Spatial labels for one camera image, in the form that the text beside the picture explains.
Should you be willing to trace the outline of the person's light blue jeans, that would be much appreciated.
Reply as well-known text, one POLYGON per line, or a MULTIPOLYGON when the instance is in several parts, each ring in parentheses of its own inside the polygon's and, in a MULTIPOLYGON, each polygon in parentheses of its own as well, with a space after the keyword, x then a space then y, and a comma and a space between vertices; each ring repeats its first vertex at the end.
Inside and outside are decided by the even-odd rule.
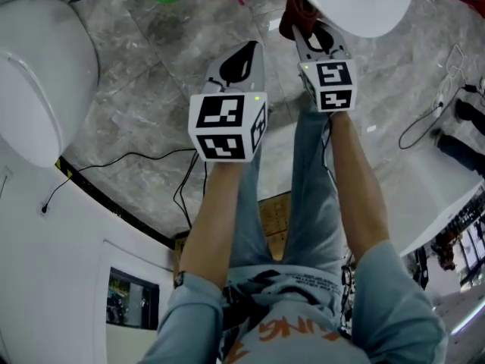
MULTIPOLYGON (((309 109, 299 113, 294 150, 289 233, 282 263, 316 268, 339 277, 344 234, 333 181, 323 165, 322 136, 327 116, 309 109)), ((257 202, 261 155, 243 165, 236 208, 230 267, 270 265, 257 202)))

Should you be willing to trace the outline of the black yellow edge strip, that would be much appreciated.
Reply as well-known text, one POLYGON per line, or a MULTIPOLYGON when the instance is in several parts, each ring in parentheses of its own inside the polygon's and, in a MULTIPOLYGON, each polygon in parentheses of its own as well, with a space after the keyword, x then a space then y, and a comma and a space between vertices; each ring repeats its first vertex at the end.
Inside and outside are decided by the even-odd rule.
POLYGON ((155 230, 153 227, 146 224, 144 221, 138 219, 135 215, 128 212, 125 208, 116 203, 113 199, 108 197, 99 188, 93 185, 83 175, 74 175, 74 166, 71 165, 65 158, 60 157, 55 166, 66 177, 74 177, 72 182, 76 184, 84 193, 94 199, 101 206, 105 207, 111 213, 117 215, 120 219, 144 233, 146 236, 159 242, 160 244, 175 250, 175 239, 155 230))

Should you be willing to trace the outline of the white tankless smart toilet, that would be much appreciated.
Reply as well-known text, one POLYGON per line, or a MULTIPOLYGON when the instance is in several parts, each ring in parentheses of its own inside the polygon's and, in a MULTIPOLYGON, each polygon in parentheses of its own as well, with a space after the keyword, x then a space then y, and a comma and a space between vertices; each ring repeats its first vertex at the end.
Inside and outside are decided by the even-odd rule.
POLYGON ((53 166, 84 122, 98 82, 94 45, 71 6, 0 6, 0 137, 19 156, 53 166))

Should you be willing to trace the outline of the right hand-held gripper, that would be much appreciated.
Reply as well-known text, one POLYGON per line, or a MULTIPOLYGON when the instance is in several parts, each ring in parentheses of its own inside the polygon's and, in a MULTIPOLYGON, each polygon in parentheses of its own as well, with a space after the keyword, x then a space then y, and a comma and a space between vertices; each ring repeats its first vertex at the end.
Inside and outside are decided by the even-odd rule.
POLYGON ((330 58, 324 52, 313 52, 299 28, 292 25, 299 54, 299 76, 318 111, 350 111, 355 108, 357 78, 355 62, 346 49, 342 34, 334 27, 317 20, 314 35, 325 52, 339 50, 343 58, 330 58))

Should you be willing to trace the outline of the person's light blue sweatshirt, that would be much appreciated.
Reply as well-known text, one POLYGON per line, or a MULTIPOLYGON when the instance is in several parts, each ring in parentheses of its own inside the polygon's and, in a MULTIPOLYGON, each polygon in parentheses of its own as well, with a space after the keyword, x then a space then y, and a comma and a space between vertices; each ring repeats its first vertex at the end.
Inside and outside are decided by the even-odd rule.
POLYGON ((140 364, 443 364, 447 335, 389 242, 355 274, 352 336, 338 277, 297 265, 230 270, 227 286, 183 274, 140 364))

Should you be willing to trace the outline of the dark red cloth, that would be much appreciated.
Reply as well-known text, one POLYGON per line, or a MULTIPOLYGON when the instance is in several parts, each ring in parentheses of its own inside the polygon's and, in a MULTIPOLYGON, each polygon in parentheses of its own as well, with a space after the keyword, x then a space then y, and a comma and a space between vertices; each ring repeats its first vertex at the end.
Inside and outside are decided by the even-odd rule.
POLYGON ((293 26, 309 39, 315 23, 322 17, 320 11, 308 0, 286 0, 286 7, 279 24, 280 35, 294 40, 293 26))

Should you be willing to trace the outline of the black framed wall window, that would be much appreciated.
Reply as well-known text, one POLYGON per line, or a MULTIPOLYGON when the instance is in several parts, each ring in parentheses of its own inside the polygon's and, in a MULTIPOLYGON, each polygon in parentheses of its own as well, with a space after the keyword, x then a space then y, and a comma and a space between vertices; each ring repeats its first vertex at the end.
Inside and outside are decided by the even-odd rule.
POLYGON ((157 284, 111 268, 106 300, 106 323, 156 330, 160 288, 157 284))

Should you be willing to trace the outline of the person's left forearm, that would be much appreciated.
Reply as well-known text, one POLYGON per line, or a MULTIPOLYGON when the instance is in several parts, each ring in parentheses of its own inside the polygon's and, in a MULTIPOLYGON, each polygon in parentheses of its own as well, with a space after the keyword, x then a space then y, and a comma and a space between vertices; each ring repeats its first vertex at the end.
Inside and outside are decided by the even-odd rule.
POLYGON ((221 290, 230 268, 270 260, 258 209, 258 171, 258 159, 214 165, 180 257, 179 272, 221 290))

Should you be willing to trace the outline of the person's right forearm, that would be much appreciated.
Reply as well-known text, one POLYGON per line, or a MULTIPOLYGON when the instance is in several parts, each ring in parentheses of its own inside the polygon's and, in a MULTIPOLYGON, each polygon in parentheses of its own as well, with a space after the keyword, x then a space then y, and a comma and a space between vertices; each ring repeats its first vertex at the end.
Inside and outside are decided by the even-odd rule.
POLYGON ((359 262, 372 247, 389 239, 386 206, 351 118, 339 112, 331 121, 330 141, 342 223, 348 247, 359 262))

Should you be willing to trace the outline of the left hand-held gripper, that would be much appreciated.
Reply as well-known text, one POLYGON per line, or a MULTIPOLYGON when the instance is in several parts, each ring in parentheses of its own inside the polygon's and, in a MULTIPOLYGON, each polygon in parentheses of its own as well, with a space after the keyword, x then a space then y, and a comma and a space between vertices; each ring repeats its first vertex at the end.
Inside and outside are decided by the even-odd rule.
POLYGON ((207 81, 189 102, 192 144, 205 162, 251 162, 268 127, 261 44, 244 42, 214 59, 207 81))

